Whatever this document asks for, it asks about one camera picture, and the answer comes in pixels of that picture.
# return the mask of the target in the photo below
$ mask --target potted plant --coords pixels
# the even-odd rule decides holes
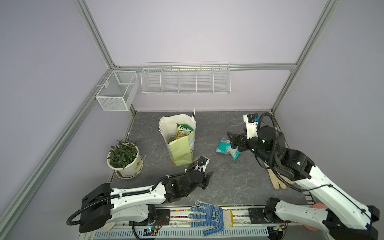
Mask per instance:
[[[119,171],[123,177],[134,177],[143,166],[137,146],[129,141],[118,141],[111,146],[107,157],[107,164],[113,170]]]

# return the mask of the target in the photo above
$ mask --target vented metal panel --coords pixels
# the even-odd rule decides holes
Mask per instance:
[[[114,71],[118,83],[135,83],[137,74],[135,71]]]
[[[229,64],[144,67],[141,73],[144,94],[230,93]]]
[[[126,111],[127,106],[121,98],[99,97],[97,101],[104,110]]]
[[[154,237],[143,237],[143,229],[136,229],[139,237],[142,239],[154,238]],[[170,239],[170,238],[203,238],[202,231],[206,229],[203,228],[179,228],[179,227],[167,227],[161,228],[159,230],[156,238]],[[266,237],[268,236],[267,227],[226,227],[224,231],[216,235],[210,236],[209,238],[230,238],[230,237]],[[118,228],[112,229],[108,232],[102,232],[101,229],[96,230],[93,240],[102,240],[102,239],[127,239],[135,238],[131,228]]]

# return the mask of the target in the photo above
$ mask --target wall-mounted wire shelf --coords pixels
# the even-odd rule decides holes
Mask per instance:
[[[144,94],[212,94],[231,92],[229,63],[175,63],[159,68],[159,63],[143,63],[141,89]]]
[[[103,110],[129,111],[139,88],[135,71],[112,71],[96,94]]]

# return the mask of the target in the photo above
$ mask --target paper shopping bag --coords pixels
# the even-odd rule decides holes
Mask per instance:
[[[188,135],[175,139],[177,123],[188,124],[193,131]],[[162,117],[159,122],[159,131],[166,142],[170,158],[176,167],[191,164],[195,145],[196,121],[186,114],[171,117]]]

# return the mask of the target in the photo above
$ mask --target black cable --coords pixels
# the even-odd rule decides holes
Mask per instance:
[[[139,194],[145,194],[145,193],[149,193],[149,189],[146,189],[146,190],[142,190],[142,191],[136,191],[136,192],[126,192],[126,193],[123,193],[121,195],[121,197],[127,197],[127,196],[132,196],[132,195],[139,195]],[[87,210],[88,208],[92,207],[93,205],[96,205],[96,204],[99,204],[101,202],[105,202],[105,201],[108,201],[108,200],[111,200],[111,199],[115,199],[115,198],[118,198],[120,197],[120,194],[114,194],[114,195],[111,195],[111,196],[108,196],[108,197],[103,197],[99,200],[96,200],[92,203],[89,203],[87,204],[85,207],[82,207],[80,208],[79,210],[77,210],[75,213],[73,213],[68,219],[67,219],[67,225],[69,226],[73,226],[73,225],[77,225],[77,224],[80,224],[80,221],[72,221],[77,215],[79,215],[80,213],[82,213],[83,211]]]
[[[277,144],[279,142],[279,129],[277,127],[277,121],[276,121],[275,117],[271,113],[265,112],[259,118],[259,122],[257,123],[257,131],[260,128],[260,125],[261,125],[261,122],[262,122],[264,116],[268,116],[271,119],[272,124],[273,124],[273,130],[275,132],[275,136],[273,138],[273,146],[272,146],[272,150],[270,152],[269,160],[268,160],[269,167],[273,168],[273,166],[275,165],[274,155],[275,155],[275,151],[277,148]]]
[[[135,238],[137,240],[141,240],[141,238],[137,235],[136,231],[135,231],[135,222],[134,221],[131,221],[132,223],[132,232],[133,232],[133,235],[135,235]]]
[[[264,164],[261,164],[259,159],[256,157],[256,155],[255,155],[255,158],[256,158],[257,163],[260,165],[260,167],[262,167],[264,169],[271,169],[271,167],[266,167]]]
[[[283,239],[284,239],[285,234],[287,233],[287,230],[288,230],[288,225],[287,225],[287,227],[285,228],[285,231],[284,231],[284,233],[283,233],[283,237],[282,237],[280,240],[283,240]]]
[[[199,163],[201,160],[199,159],[199,160],[196,160],[196,161],[194,161],[193,163],[191,163],[189,166],[188,166],[188,168],[187,168],[187,172],[194,166],[194,165],[196,165],[197,163]]]
[[[193,165],[197,164],[199,162],[199,160],[191,163],[189,166],[188,166],[188,170],[191,169],[193,167]],[[157,182],[151,187],[151,189],[155,189],[157,187],[157,185],[164,179],[167,179],[167,178],[170,178],[170,177],[180,177],[180,176],[183,176],[185,175],[185,173],[179,173],[179,174],[174,174],[174,175],[168,175],[168,176],[164,176],[164,177],[161,177],[159,180],[157,180]],[[150,189],[146,189],[146,190],[142,190],[142,191],[137,191],[137,192],[126,192],[126,193],[123,193],[121,195],[121,197],[127,197],[127,196],[132,196],[132,195],[138,195],[138,194],[146,194],[146,193],[149,193],[150,192]],[[114,195],[111,195],[111,196],[107,196],[107,197],[103,197],[99,200],[96,200],[92,203],[89,203],[88,205],[86,205],[85,207],[77,210],[75,213],[73,213],[68,219],[67,219],[67,222],[66,224],[69,225],[69,226],[73,226],[73,225],[77,225],[77,224],[80,224],[80,221],[72,221],[76,216],[78,216],[79,214],[81,214],[83,211],[85,211],[86,209],[96,205],[96,204],[99,204],[101,202],[105,202],[105,201],[108,201],[108,200],[111,200],[111,199],[115,199],[115,198],[118,198],[120,197],[119,194],[114,194]]]
[[[272,123],[273,123],[273,128],[274,128],[274,131],[275,131],[275,136],[274,136],[274,139],[273,139],[273,147],[272,147],[272,151],[271,151],[271,154],[270,154],[270,158],[269,158],[269,166],[272,170],[272,172],[276,175],[276,177],[282,181],[285,185],[287,185],[288,187],[292,188],[293,190],[297,191],[297,192],[306,192],[306,191],[312,191],[312,190],[316,190],[316,189],[319,189],[321,187],[325,187],[325,186],[328,186],[328,187],[331,187],[333,189],[335,189],[336,191],[338,191],[342,196],[344,196],[348,201],[350,201],[353,205],[355,205],[355,207],[357,207],[361,213],[364,213],[365,216],[367,216],[369,219],[370,219],[370,222],[371,222],[371,225],[372,225],[372,219],[370,216],[368,216],[368,214],[366,213],[366,210],[365,209],[362,209],[360,208],[359,206],[357,206],[357,204],[355,204],[351,199],[349,199],[347,196],[345,196],[340,190],[338,190],[337,188],[335,188],[332,184],[325,184],[325,185],[321,185],[319,187],[315,187],[315,188],[312,188],[312,189],[300,189],[298,187],[295,187],[293,186],[292,184],[290,184],[289,182],[285,181],[281,176],[280,174],[273,168],[273,165],[274,163],[271,161],[271,156],[273,157],[273,155],[275,154],[275,150],[276,150],[276,146],[277,146],[277,143],[278,143],[278,127],[277,127],[277,121],[275,119],[275,117],[271,114],[271,113],[263,113],[260,118],[259,118],[259,122],[257,124],[257,130],[259,130],[259,127],[260,127],[260,123],[262,121],[262,118],[264,116],[268,116],[271,120],[272,120]]]

